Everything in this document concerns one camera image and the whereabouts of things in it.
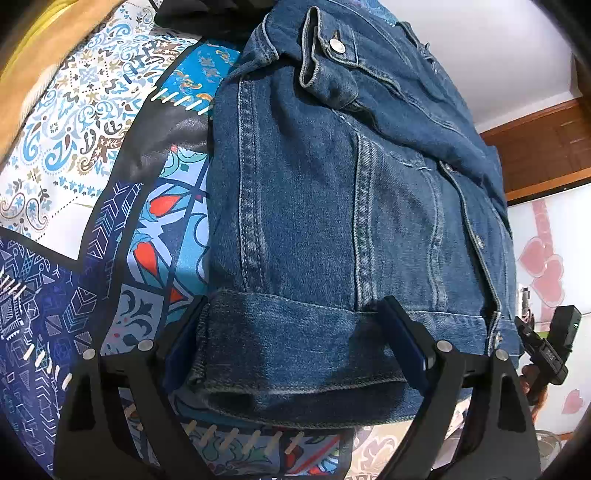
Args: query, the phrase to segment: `pink heart decoration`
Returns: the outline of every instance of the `pink heart decoration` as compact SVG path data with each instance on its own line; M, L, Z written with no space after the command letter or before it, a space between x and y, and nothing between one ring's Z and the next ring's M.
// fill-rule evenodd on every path
M535 236L527 242L523 253L519 257L519 263L534 278L541 277L544 274L546 270L544 243L539 236Z
M531 283L535 292L548 307L557 307L564 300L561 281L563 273L562 257L552 255L546 261L544 274L540 278L535 278Z
M581 398L581 392L575 388L566 396L564 407L562 407L562 415L577 413L583 407L583 404L584 401Z

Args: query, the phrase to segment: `snap button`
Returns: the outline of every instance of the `snap button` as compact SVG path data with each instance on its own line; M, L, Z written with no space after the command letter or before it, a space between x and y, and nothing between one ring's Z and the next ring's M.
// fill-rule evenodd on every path
M345 53L345 46L338 38L331 38L330 41L330 48L332 48L337 53Z

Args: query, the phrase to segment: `white wall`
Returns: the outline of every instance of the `white wall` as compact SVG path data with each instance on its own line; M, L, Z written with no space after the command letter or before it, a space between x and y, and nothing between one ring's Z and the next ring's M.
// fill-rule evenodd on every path
M531 0L382 3L431 43L480 132L574 98L570 47Z
M531 289L531 307L537 319L535 329L545 331L550 325L543 322L544 305L548 302L553 307L557 302L549 301L550 297L556 298L547 295L549 286L562 290L561 305L575 305L581 313L587 313L580 322L573 353L566 363L567 379L563 385L549 387L548 400L535 424L538 430L557 434L572 432L591 401L590 207L591 184L509 207L517 280ZM548 266L550 258L555 266L556 262L562 266L559 275ZM544 272L536 265L545 265ZM546 307L545 312L546 320L551 320L552 311ZM528 357L524 355L520 366L527 363Z

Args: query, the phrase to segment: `hand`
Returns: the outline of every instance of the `hand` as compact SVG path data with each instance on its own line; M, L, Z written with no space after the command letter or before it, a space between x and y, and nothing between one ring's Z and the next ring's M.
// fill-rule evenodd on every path
M535 379L540 374L540 369L535 366L534 364L526 365L521 369L522 375L519 377L519 382L521 383L521 388L523 389L523 393L527 395L531 389L531 386L534 384ZM535 422L538 412L544 406L546 399L548 398L548 386L546 385L544 389L538 395L538 401L534 405L533 410L531 411L531 418Z

